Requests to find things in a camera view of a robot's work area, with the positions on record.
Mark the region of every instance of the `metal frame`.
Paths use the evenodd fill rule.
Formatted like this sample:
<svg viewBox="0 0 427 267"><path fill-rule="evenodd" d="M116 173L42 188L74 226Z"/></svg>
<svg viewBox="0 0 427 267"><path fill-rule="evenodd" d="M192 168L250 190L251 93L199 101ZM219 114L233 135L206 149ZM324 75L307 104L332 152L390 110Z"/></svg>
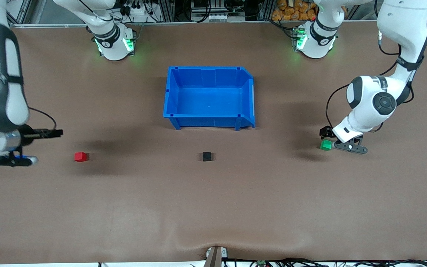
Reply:
<svg viewBox="0 0 427 267"><path fill-rule="evenodd" d="M276 0L265 0L263 7L259 11L258 19L271 19L271 15L276 8Z"/></svg>
<svg viewBox="0 0 427 267"><path fill-rule="evenodd" d="M174 22L175 3L171 0L159 0L163 22Z"/></svg>
<svg viewBox="0 0 427 267"><path fill-rule="evenodd" d="M19 10L19 13L17 14L17 17L13 17L9 12L7 12L7 19L12 24L22 24L24 23L24 20L27 17L28 9L30 4L33 2L33 0L23 0L21 9Z"/></svg>

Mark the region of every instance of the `blue plastic bin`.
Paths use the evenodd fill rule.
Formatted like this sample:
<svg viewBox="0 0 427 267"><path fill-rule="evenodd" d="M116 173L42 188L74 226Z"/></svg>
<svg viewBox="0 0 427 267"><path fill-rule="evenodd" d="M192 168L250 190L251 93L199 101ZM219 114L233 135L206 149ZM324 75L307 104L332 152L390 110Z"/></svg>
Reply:
<svg viewBox="0 0 427 267"><path fill-rule="evenodd" d="M171 66L164 117L181 127L255 127L253 76L243 67Z"/></svg>

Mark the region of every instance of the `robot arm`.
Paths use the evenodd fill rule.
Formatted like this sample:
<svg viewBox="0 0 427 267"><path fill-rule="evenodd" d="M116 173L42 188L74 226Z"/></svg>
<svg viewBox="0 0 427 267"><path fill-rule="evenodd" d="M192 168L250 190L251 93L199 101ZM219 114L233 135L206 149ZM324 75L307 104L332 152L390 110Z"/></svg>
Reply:
<svg viewBox="0 0 427 267"><path fill-rule="evenodd" d="M95 36L100 53L109 60L121 60L134 53L134 32L121 23L115 23L107 9L115 0L54 0L87 25Z"/></svg>
<svg viewBox="0 0 427 267"><path fill-rule="evenodd" d="M427 0L385 0L378 14L378 29L401 45L393 75L359 76L347 88L349 116L333 128L341 142L348 142L387 120L410 93L427 44Z"/></svg>
<svg viewBox="0 0 427 267"><path fill-rule="evenodd" d="M312 59L325 56L335 41L335 34L344 21L342 6L362 5L372 0L314 0L319 13L313 22L299 26L305 29L306 39L296 49Z"/></svg>
<svg viewBox="0 0 427 267"><path fill-rule="evenodd" d="M33 130L25 125L28 119L19 45L7 24L6 0L0 0L0 165L32 165L37 158L23 156L22 146L34 139L62 135L61 130ZM19 156L14 155L14 151L19 152Z"/></svg>

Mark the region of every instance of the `table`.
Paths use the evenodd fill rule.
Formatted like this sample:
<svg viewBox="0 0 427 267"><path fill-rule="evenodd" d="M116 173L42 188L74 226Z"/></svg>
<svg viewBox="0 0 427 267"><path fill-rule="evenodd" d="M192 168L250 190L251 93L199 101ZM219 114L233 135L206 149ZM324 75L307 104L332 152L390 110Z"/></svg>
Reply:
<svg viewBox="0 0 427 267"><path fill-rule="evenodd" d="M344 23L320 60L265 23L146 26L119 62L83 28L14 31L27 100L64 136L27 147L33 167L0 167L0 263L199 260L212 245L232 258L427 258L427 50L415 100L356 155L319 150L318 131L334 89L394 62L373 22ZM256 129L174 130L166 71L190 65L244 66ZM349 111L338 93L332 123ZM37 113L29 124L51 127Z"/></svg>

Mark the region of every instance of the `black band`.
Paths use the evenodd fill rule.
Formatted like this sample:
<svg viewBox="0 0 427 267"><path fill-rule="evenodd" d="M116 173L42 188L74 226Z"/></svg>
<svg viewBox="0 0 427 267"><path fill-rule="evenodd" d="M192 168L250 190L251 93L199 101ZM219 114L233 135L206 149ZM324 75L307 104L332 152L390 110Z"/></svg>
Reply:
<svg viewBox="0 0 427 267"><path fill-rule="evenodd" d="M322 23L317 19L317 17L315 18L315 20L314 20L313 24L314 24L314 23L317 23L317 25L319 26L319 28L321 28L321 29L323 29L323 30L326 30L326 31L328 31L328 32L333 32L333 31L338 30L338 29L340 28L340 25L339 25L339 26L337 26L337 27L327 27L326 25L322 24Z"/></svg>
<svg viewBox="0 0 427 267"><path fill-rule="evenodd" d="M104 48L112 48L113 44L120 38L120 28L115 24L107 34L93 34L98 43Z"/></svg>
<svg viewBox="0 0 427 267"><path fill-rule="evenodd" d="M107 32L105 34L93 34L93 35L97 38L105 39L105 38L112 36L116 32L116 28L117 28L116 24L113 24L113 28L109 32Z"/></svg>
<svg viewBox="0 0 427 267"><path fill-rule="evenodd" d="M376 76L376 77L380 81L381 89L385 92L388 91L388 83L387 83L387 80L385 79L385 77L383 77L383 76Z"/></svg>
<svg viewBox="0 0 427 267"><path fill-rule="evenodd" d="M361 95L362 95L362 79L360 77L356 77L351 81L352 88L354 89L354 99L349 103L350 108L355 108L360 104Z"/></svg>
<svg viewBox="0 0 427 267"><path fill-rule="evenodd" d="M6 41L8 39L13 42L16 49L17 67L19 69L20 76L10 76L7 73L8 58L6 56ZM15 34L8 27L0 24L0 132L12 132L19 126L12 123L6 114L7 98L9 96L9 83L19 83L21 85L20 89L22 96L25 104L27 105L23 87L19 44L17 43Z"/></svg>
<svg viewBox="0 0 427 267"><path fill-rule="evenodd" d="M400 64L404 68L406 68L407 71L416 70L420 67L421 63L424 60L424 55L421 56L421 58L416 63L411 63L406 60L404 60L401 56L398 56L396 59L396 63Z"/></svg>
<svg viewBox="0 0 427 267"><path fill-rule="evenodd" d="M330 41L332 41L332 39L334 39L335 35L329 36L329 37L325 37L322 35L319 35L313 27L314 24L311 24L310 27L310 32L311 32L311 37L317 41L317 44L319 44L320 46L326 46L327 44L330 43Z"/></svg>

